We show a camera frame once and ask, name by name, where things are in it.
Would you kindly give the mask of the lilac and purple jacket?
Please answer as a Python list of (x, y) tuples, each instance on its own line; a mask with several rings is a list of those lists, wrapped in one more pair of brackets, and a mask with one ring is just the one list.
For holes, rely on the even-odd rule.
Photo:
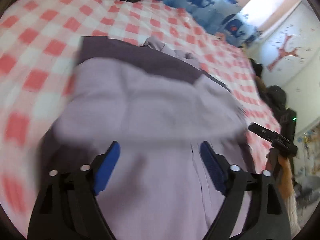
[(202, 239), (223, 196), (200, 144), (254, 171), (247, 123), (226, 85), (173, 51), (85, 36), (72, 97), (40, 144), (39, 170), (70, 172), (120, 144), (97, 197), (117, 239)]

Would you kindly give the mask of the black clothes pile bed end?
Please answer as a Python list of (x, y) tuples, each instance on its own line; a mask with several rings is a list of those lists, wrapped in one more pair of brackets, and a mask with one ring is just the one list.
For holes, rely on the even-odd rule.
[(289, 152), (285, 156), (295, 157), (297, 154), (297, 146), (293, 143), (296, 131), (297, 113), (286, 107), (286, 93), (278, 85), (266, 87), (262, 81), (263, 65), (256, 63), (253, 59), (249, 59), (254, 70), (254, 80), (258, 89), (260, 98), (270, 107), (273, 116), (280, 124), (280, 135), (291, 142), (293, 146), (289, 147)]

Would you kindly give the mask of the cluttered white shelf unit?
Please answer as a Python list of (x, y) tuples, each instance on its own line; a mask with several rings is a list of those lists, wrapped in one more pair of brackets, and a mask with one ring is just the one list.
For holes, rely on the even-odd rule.
[(300, 133), (294, 157), (296, 201), (300, 209), (319, 200), (319, 124)]

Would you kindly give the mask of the blue whale print curtain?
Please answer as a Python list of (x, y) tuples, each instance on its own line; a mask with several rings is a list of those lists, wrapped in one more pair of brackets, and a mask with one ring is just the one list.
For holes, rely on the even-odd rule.
[(250, 45), (283, 22), (301, 0), (157, 0), (183, 8), (212, 35)]

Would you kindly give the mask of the pink checkered bed sheet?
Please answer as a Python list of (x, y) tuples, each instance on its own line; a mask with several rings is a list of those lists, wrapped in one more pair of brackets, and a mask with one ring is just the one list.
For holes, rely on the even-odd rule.
[(18, 0), (1, 17), (1, 205), (8, 214), (27, 217), (31, 210), (27, 162), (72, 91), (80, 38), (89, 35), (135, 45), (155, 36), (191, 52), (231, 89), (249, 122), (280, 129), (258, 96), (247, 57), (184, 9), (153, 0)]

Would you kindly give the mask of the red tree wall decal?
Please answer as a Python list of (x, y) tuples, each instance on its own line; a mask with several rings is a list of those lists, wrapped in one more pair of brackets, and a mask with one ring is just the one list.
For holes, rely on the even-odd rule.
[(299, 57), (297, 54), (298, 53), (297, 47), (293, 48), (291, 51), (286, 51), (285, 49), (289, 40), (294, 36), (298, 36), (298, 34), (292, 34), (292, 35), (288, 35), (287, 33), (285, 34), (283, 44), (280, 47), (277, 47), (278, 56), (266, 67), (270, 72), (275, 68), (275, 66), (281, 59), (287, 56)]

